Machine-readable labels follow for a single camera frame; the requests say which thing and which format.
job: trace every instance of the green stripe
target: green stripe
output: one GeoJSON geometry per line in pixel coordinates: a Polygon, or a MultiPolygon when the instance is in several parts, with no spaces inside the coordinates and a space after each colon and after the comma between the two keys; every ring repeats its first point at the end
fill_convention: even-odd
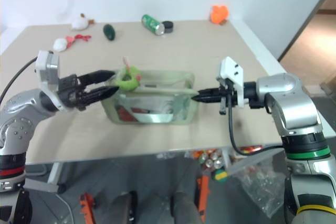
{"type": "Polygon", "coordinates": [[[314,158],[321,157],[330,154],[329,147],[316,151],[316,152],[305,152],[305,153],[286,153],[286,156],[290,159],[306,159],[306,158],[314,158]]]}

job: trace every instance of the green soda can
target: green soda can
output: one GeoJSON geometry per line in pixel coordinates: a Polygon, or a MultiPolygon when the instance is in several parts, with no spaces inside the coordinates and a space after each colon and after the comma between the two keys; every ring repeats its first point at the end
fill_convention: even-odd
{"type": "Polygon", "coordinates": [[[164,33],[164,25],[147,14],[142,16],[141,22],[149,31],[152,31],[156,35],[164,33]]]}

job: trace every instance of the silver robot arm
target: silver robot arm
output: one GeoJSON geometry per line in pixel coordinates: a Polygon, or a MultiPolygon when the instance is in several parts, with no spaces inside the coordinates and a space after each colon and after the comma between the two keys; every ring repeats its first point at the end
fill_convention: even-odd
{"type": "Polygon", "coordinates": [[[112,71],[97,71],[77,77],[58,78],[58,57],[40,52],[36,70],[41,89],[22,92],[0,111],[0,224],[30,223],[32,207],[24,189],[25,162],[29,142],[39,122],[59,110],[84,110],[88,105],[112,96],[118,87],[86,87],[108,80],[112,71]]]}
{"type": "MultiPolygon", "coordinates": [[[[274,118],[290,171],[285,180],[284,204],[286,212],[296,215],[292,223],[336,223],[336,161],[323,136],[318,111],[299,78],[282,73],[243,83],[242,67],[227,57],[216,79],[219,88],[200,90],[193,99],[220,102],[219,113],[226,114],[229,107],[229,119],[232,107],[242,108],[244,102],[251,109],[266,108],[274,118]]],[[[230,138],[239,152],[232,129],[230,138]]]]}
{"type": "Polygon", "coordinates": [[[55,114],[43,107],[40,94],[20,93],[0,112],[0,223],[30,222],[29,193],[23,189],[26,152],[37,124],[55,114]]]}
{"type": "Polygon", "coordinates": [[[288,73],[260,78],[259,101],[272,114],[290,175],[285,205],[293,224],[336,223],[336,160],[322,133],[318,111],[300,80],[288,73]]]}

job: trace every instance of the black cable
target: black cable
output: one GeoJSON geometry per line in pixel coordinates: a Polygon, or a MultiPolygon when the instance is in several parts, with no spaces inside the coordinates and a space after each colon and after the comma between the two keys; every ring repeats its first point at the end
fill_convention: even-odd
{"type": "Polygon", "coordinates": [[[2,101],[5,98],[5,95],[7,93],[7,91],[9,90],[9,88],[11,87],[11,85],[13,84],[13,82],[16,80],[16,78],[19,77],[19,75],[26,69],[29,67],[30,64],[32,64],[33,62],[35,62],[37,59],[37,57],[35,57],[34,59],[30,60],[28,63],[26,63],[14,76],[13,78],[9,81],[9,83],[7,84],[7,86],[5,87],[4,91],[2,92],[1,96],[0,96],[0,106],[2,101]]]}
{"type": "Polygon", "coordinates": [[[234,136],[233,136],[232,101],[231,101],[231,99],[232,99],[232,95],[228,94],[227,95],[227,107],[228,107],[228,110],[229,110],[229,133],[230,133],[231,145],[232,145],[233,149],[238,154],[240,154],[242,156],[252,156],[252,155],[255,155],[255,154],[258,154],[258,153],[261,153],[261,152],[265,152],[265,151],[268,151],[268,150],[272,150],[272,149],[276,149],[276,148],[283,148],[282,145],[274,145],[274,146],[262,148],[261,150],[251,152],[251,153],[244,153],[244,152],[240,151],[239,148],[237,147],[236,143],[235,143],[235,139],[234,139],[234,136]]]}

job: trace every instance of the clear plastic container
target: clear plastic container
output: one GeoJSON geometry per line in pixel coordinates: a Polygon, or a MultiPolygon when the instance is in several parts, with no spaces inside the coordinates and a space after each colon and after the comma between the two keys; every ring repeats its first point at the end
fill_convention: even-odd
{"type": "MultiPolygon", "coordinates": [[[[114,123],[188,124],[198,110],[191,97],[195,77],[182,71],[140,71],[140,86],[133,91],[119,90],[102,101],[108,118],[114,123]]],[[[114,85],[110,79],[106,85],[114,85]]]]}

